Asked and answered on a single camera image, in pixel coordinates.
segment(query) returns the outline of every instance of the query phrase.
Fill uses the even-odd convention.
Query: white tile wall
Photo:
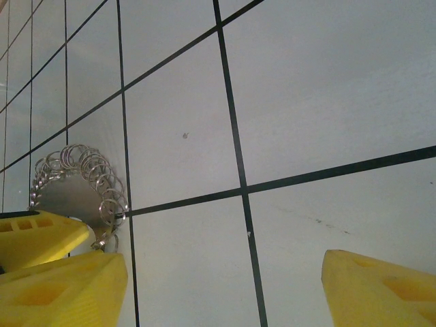
[[[126,84],[215,25],[212,1],[121,1]]]
[[[67,37],[102,4],[104,0],[67,0]]]
[[[7,49],[7,16],[9,14],[9,1],[0,12],[0,58]]]
[[[71,123],[121,88],[115,0],[104,4],[67,49]]]
[[[9,49],[7,101],[20,92],[31,78],[31,24],[27,23]]]
[[[9,23],[9,43],[14,41],[18,32],[25,25],[31,15],[32,0],[9,0],[10,4],[10,23]]]
[[[250,2],[250,0],[221,0],[219,2],[221,19],[226,19],[228,16],[234,14],[245,5],[248,5]]]
[[[30,86],[6,110],[5,164],[8,165],[30,149]]]
[[[8,1],[10,41],[30,1]],[[223,19],[250,3],[218,2]],[[249,186],[435,146],[434,1],[252,3],[223,28],[227,85],[217,33],[129,84],[215,26],[212,0],[119,4],[125,116],[116,0],[68,0],[66,17],[63,1],[42,0],[33,33],[29,22],[0,60],[1,110],[6,84],[10,101],[30,81],[31,50],[36,73],[62,47],[65,23],[71,37],[101,5],[68,42],[67,62],[62,48],[0,112],[0,195],[3,211],[25,210],[29,169],[33,178],[36,161],[61,150],[67,136],[98,148],[130,181],[134,216],[119,231],[129,274],[119,326],[260,326],[264,311],[268,326],[331,326],[320,281],[327,249],[436,273],[436,159],[250,194],[259,271],[233,139],[238,132]],[[0,52],[5,17],[3,10]],[[3,160],[9,165],[79,117],[3,170]]]
[[[240,198],[134,219],[141,326],[259,326]]]
[[[128,90],[126,106],[134,208],[239,186],[216,35]]]
[[[0,113],[0,167],[1,169],[4,168],[4,161],[5,158],[5,124],[6,124],[6,110]]]
[[[0,60],[0,110],[6,106],[7,57]]]
[[[66,125],[65,49],[33,80],[32,147]]]
[[[33,15],[33,74],[64,42],[65,4],[59,0],[44,0]]]
[[[435,13],[419,0],[264,1],[231,22],[248,183],[433,145]]]
[[[435,274],[435,164],[430,159],[251,194],[269,326],[332,326],[321,284],[327,249]]]
[[[29,206],[29,156],[5,170],[3,212],[23,211]]]

